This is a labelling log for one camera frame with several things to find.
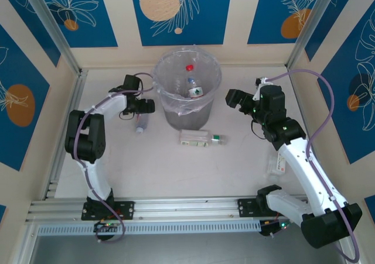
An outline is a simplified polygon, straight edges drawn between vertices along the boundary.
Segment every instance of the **trash can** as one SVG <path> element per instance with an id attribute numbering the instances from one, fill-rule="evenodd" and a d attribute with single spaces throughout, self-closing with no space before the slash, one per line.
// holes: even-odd
<path id="1" fill-rule="evenodd" d="M 191 74 L 203 90 L 200 97 L 189 95 Z M 206 124 L 221 83 L 220 65 L 214 56 L 196 46 L 175 49 L 160 59 L 152 75 L 166 120 L 173 128 L 199 130 Z"/>

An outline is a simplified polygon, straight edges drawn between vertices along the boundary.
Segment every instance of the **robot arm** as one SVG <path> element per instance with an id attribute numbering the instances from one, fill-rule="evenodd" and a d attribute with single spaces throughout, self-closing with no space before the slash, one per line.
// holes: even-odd
<path id="1" fill-rule="evenodd" d="M 104 122 L 109 121 L 120 112 L 124 115 L 155 112 L 155 103 L 153 100 L 138 99 L 138 94 L 135 92 L 127 92 L 124 94 L 116 93 L 120 91 L 137 91 L 140 87 L 141 80 L 138 77 L 126 75 L 124 84 L 113 88 L 108 93 L 107 96 L 110 97 L 110 100 L 100 105 L 98 108 L 93 107 L 94 111 L 88 116 L 82 128 L 82 130 L 88 128 L 88 133 L 81 133 L 79 136 L 77 146 L 78 158 L 87 166 L 87 175 L 92 188 L 95 189 L 95 192 L 104 201 L 113 199 L 112 189 L 107 181 L 105 173 L 98 169 L 100 158 L 105 151 Z M 69 114 L 65 150 L 71 154 L 73 159 L 74 140 L 76 138 L 77 129 L 83 116 L 89 110 L 91 109 L 85 111 L 74 110 Z M 78 165 L 85 175 L 86 168 L 80 163 L 78 163 Z M 88 201 L 98 201 L 98 198 L 90 190 L 88 191 L 87 197 Z"/>
<path id="2" fill-rule="evenodd" d="M 260 210 L 273 210 L 288 217 L 301 227 L 305 239 L 314 248 L 348 236 L 349 232 L 333 200 L 342 208 L 352 229 L 362 216 L 360 207 L 347 203 L 311 151 L 309 156 L 306 155 L 306 134 L 296 120 L 287 117 L 285 95 L 281 87 L 267 82 L 266 78 L 257 79 L 255 84 L 258 87 L 255 95 L 229 90 L 227 105 L 235 108 L 239 104 L 240 112 L 251 115 L 262 126 L 265 138 L 291 166 L 309 200 L 309 204 L 303 203 L 277 185 L 268 186 L 258 191 L 257 203 Z M 313 161 L 333 196 L 327 193 L 309 160 Z"/>

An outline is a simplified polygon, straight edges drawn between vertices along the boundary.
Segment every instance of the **white table surface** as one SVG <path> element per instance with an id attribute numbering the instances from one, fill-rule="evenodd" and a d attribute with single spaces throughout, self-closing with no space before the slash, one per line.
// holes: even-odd
<path id="1" fill-rule="evenodd" d="M 100 102 L 107 91 L 123 83 L 126 74 L 151 68 L 90 70 L 79 109 Z M 199 148 L 179 144 L 179 132 L 165 119 L 156 91 L 145 94 L 155 100 L 156 111 L 150 115 L 144 133 L 135 133 L 135 120 L 122 121 L 115 116 L 105 123 L 107 148 L 102 157 L 103 171 L 115 197 L 229 197 L 252 196 L 273 184 L 267 179 L 272 144 L 252 134 L 251 117 L 226 105 L 229 89 L 255 93 L 255 78 L 272 77 L 286 72 L 285 67 L 223 66 L 223 81 L 215 95 L 210 119 L 202 128 L 229 138 L 226 146 Z M 143 78 L 145 88 L 151 85 Z M 303 127 L 302 116 L 288 77 L 275 82 L 286 96 L 287 115 Z M 254 125 L 262 135 L 259 125 Z M 290 194 L 304 191 L 289 166 L 278 185 Z M 87 186 L 77 163 L 66 155 L 56 198 L 84 198 Z"/>

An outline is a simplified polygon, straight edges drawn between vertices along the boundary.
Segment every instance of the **wire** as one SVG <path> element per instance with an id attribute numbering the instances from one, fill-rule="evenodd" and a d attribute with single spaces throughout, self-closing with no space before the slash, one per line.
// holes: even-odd
<path id="1" fill-rule="evenodd" d="M 308 70 L 308 69 L 295 69 L 295 70 L 291 70 L 291 71 L 286 72 L 284 74 L 281 74 L 281 75 L 279 75 L 277 77 L 269 78 L 267 81 L 275 81 L 275 80 L 278 80 L 279 78 L 283 78 L 283 77 L 288 76 L 288 75 L 290 76 L 290 74 L 293 74 L 293 73 L 309 73 L 309 74 L 315 75 L 315 76 L 317 76 L 318 78 L 320 78 L 325 83 L 325 85 L 327 86 L 328 91 L 329 91 L 329 95 L 330 95 L 330 108 L 329 108 L 328 116 L 324 120 L 324 122 L 321 124 L 321 126 L 310 137 L 310 140 L 308 140 L 308 143 L 307 143 L 307 146 L 306 146 L 306 155 L 307 155 L 307 159 L 309 160 L 309 163 L 310 163 L 312 169 L 314 170 L 315 174 L 317 175 L 317 177 L 319 178 L 319 180 L 323 184 L 323 186 L 326 189 L 327 193 L 329 194 L 330 197 L 333 197 L 334 195 L 333 195 L 331 189 L 329 188 L 329 186 L 327 185 L 326 181 L 324 180 L 324 178 L 322 177 L 321 173 L 319 172 L 318 168 L 315 166 L 314 162 L 310 158 L 310 149 L 311 149 L 311 144 L 312 144 L 313 140 L 322 132 L 323 128 L 327 125 L 327 123 L 329 122 L 329 120 L 332 118 L 333 109 L 335 107 L 335 96 L 333 95 L 332 87 L 330 86 L 330 84 L 328 83 L 328 81 L 326 80 L 326 78 L 323 77 L 322 75 L 318 74 L 317 72 L 314 72 L 314 71 Z M 354 232 L 353 232 L 353 230 L 352 230 L 352 228 L 351 228 L 351 226 L 349 224 L 349 220 L 346 218 L 345 213 L 343 212 L 343 210 L 340 207 L 339 203 L 336 200 L 333 200 L 333 203 L 336 206 L 337 210 L 339 211 L 342 219 L 344 220 L 344 223 L 345 223 L 345 226 L 347 228 L 347 231 L 349 232 L 350 238 L 352 239 L 353 246 L 354 246 L 354 259 L 350 259 L 337 246 L 335 246 L 335 249 L 347 261 L 349 261 L 351 263 L 357 263 L 359 261 L 359 247 L 358 247 L 358 243 L 357 243 L 356 237 L 354 236 Z"/>
<path id="2" fill-rule="evenodd" d="M 137 74 L 134 74 L 134 76 L 138 76 L 138 75 L 146 75 L 146 76 L 149 76 L 149 77 L 152 78 L 152 76 L 150 74 L 148 74 L 148 73 L 137 73 Z M 86 114 L 84 114 L 84 116 L 82 117 L 82 120 L 80 121 L 80 124 L 78 125 L 78 128 L 77 128 L 76 138 L 74 138 L 74 145 L 73 145 L 73 157 L 74 157 L 74 159 L 77 162 L 79 162 L 82 165 L 82 168 L 84 169 L 84 176 L 85 176 L 85 179 L 86 179 L 86 183 L 88 185 L 88 189 L 93 193 L 93 195 L 98 199 L 98 201 L 100 201 L 115 216 L 115 218 L 117 220 L 119 220 L 119 222 L 121 224 L 121 227 L 122 227 L 122 234 L 121 234 L 121 236 L 119 238 L 115 239 L 114 241 L 105 241 L 104 243 L 113 244 L 114 242 L 118 242 L 120 239 L 122 239 L 124 237 L 124 235 L 125 235 L 125 224 L 124 224 L 123 220 L 121 219 L 121 217 L 113 210 L 113 208 L 111 208 L 96 193 L 95 189 L 93 188 L 93 185 L 90 182 L 90 178 L 88 177 L 87 165 L 82 160 L 80 160 L 78 158 L 78 155 L 77 155 L 77 148 L 78 148 L 79 136 L 80 136 L 83 124 L 84 124 L 85 120 L 88 118 L 88 116 L 92 112 L 94 112 L 96 109 L 98 109 L 100 106 L 102 106 L 103 104 L 105 104 L 107 101 L 109 101 L 110 99 L 112 99 L 113 97 L 116 97 L 116 96 L 121 95 L 123 93 L 136 93 L 136 92 L 145 93 L 145 92 L 151 91 L 152 89 L 153 89 L 153 87 L 151 87 L 151 88 L 149 88 L 147 90 L 123 90 L 123 91 L 120 91 L 120 92 L 113 93 L 110 96 L 107 96 L 102 101 L 100 101 L 97 105 L 95 105 L 94 108 L 90 109 L 88 112 L 86 112 Z M 98 238 L 98 231 L 96 232 L 95 237 L 98 239 L 98 241 L 101 241 Z"/>
<path id="3" fill-rule="evenodd" d="M 260 137 L 259 135 L 257 135 L 257 134 L 254 132 L 253 124 L 254 124 L 255 122 L 256 122 L 256 121 L 255 121 L 254 119 L 251 121 L 251 131 L 253 132 L 253 134 L 254 134 L 257 138 L 262 139 L 262 140 L 265 140 L 265 138 Z"/>

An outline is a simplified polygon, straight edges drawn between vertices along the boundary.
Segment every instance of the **blue panel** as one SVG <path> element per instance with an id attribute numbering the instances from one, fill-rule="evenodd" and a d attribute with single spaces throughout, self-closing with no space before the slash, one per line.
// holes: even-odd
<path id="1" fill-rule="evenodd" d="M 45 0 L 70 47 L 117 47 L 103 0 Z"/>
<path id="2" fill-rule="evenodd" d="M 223 44 L 229 0 L 133 0 L 133 3 L 143 46 Z"/>
<path id="3" fill-rule="evenodd" d="M 0 26 L 0 162 L 20 170 L 49 84 Z"/>
<path id="4" fill-rule="evenodd" d="M 247 43 L 294 43 L 315 2 L 259 0 Z"/>
<path id="5" fill-rule="evenodd" d="M 49 36 L 47 30 L 39 20 L 38 16 L 35 14 L 35 11 L 31 7 L 28 0 L 9 1 L 23 20 L 23 22 L 29 28 L 30 32 L 34 35 L 40 46 L 46 52 L 49 59 L 51 59 L 54 66 L 57 66 L 61 53 L 57 49 L 55 43 Z"/>
<path id="6" fill-rule="evenodd" d="M 1 224 L 1 221 L 2 221 L 2 217 L 5 214 L 5 210 L 6 210 L 6 206 L 0 204 L 0 224 Z"/>
<path id="7" fill-rule="evenodd" d="M 365 198 L 364 201 L 366 202 L 367 207 L 369 208 L 371 217 L 373 218 L 373 221 L 375 223 L 375 196 Z"/>
<path id="8" fill-rule="evenodd" d="M 335 93 L 333 121 L 353 163 L 375 150 L 375 2 L 324 69 Z M 319 81 L 330 106 L 330 96 Z"/>
<path id="9" fill-rule="evenodd" d="M 335 23 L 336 19 L 339 17 L 341 11 L 348 0 L 331 0 L 330 4 L 326 8 L 322 18 L 320 19 L 316 29 L 314 30 L 309 42 L 307 43 L 305 50 L 306 54 L 311 60 L 315 53 L 318 51 L 319 46 L 321 46 L 324 38 L 327 36 L 331 27 Z"/>

